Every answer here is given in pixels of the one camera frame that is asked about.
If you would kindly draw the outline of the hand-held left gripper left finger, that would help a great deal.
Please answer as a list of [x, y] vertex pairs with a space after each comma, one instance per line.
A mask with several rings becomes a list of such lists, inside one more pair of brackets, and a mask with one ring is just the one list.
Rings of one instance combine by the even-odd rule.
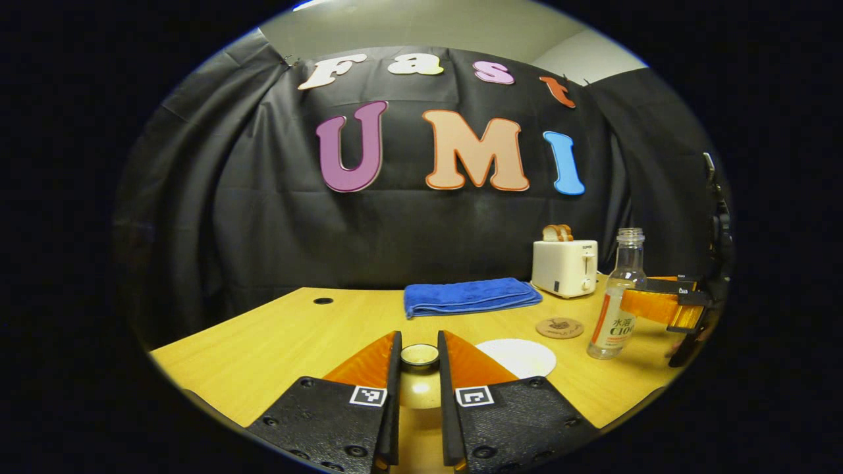
[[320, 470], [388, 473], [398, 464], [401, 349], [391, 331], [329, 374], [301, 376], [248, 432]]

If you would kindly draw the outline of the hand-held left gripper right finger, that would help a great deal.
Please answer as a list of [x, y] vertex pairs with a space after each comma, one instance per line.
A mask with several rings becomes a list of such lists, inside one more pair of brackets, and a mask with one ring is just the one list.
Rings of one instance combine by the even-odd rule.
[[439, 331], [443, 461], [456, 473], [542, 470], [600, 431], [545, 376], [520, 378]]

